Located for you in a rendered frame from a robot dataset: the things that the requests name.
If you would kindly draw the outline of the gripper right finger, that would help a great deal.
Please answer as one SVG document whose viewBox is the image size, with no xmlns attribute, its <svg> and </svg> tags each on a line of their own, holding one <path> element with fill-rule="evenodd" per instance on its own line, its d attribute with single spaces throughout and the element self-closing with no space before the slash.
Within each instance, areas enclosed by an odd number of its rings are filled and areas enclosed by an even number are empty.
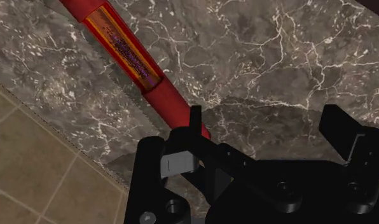
<svg viewBox="0 0 379 224">
<path fill-rule="evenodd" d="M 370 213 L 379 195 L 379 129 L 361 125 L 336 104 L 323 107 L 319 132 L 345 161 L 343 205 L 355 214 Z"/>
</svg>

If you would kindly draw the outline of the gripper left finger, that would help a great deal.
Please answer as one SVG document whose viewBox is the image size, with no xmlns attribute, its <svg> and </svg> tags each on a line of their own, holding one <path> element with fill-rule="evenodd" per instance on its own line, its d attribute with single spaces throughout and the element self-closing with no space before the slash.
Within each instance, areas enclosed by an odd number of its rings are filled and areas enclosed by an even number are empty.
<svg viewBox="0 0 379 224">
<path fill-rule="evenodd" d="M 168 139 L 145 137 L 137 145 L 124 224 L 256 224 L 256 196 L 250 190 L 253 159 L 228 144 L 201 134 L 202 112 L 192 106 L 188 124 Z M 180 174 L 210 205 L 203 219 L 191 217 L 191 206 L 166 189 L 167 175 Z"/>
</svg>

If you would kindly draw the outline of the red cylinder with orange label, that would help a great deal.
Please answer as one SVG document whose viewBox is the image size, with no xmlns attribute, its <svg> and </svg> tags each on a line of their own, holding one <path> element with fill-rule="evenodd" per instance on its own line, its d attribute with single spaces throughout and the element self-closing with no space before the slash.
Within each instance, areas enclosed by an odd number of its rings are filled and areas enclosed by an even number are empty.
<svg viewBox="0 0 379 224">
<path fill-rule="evenodd" d="M 188 126 L 190 106 L 108 0 L 59 0 L 84 24 L 171 128 Z"/>
</svg>

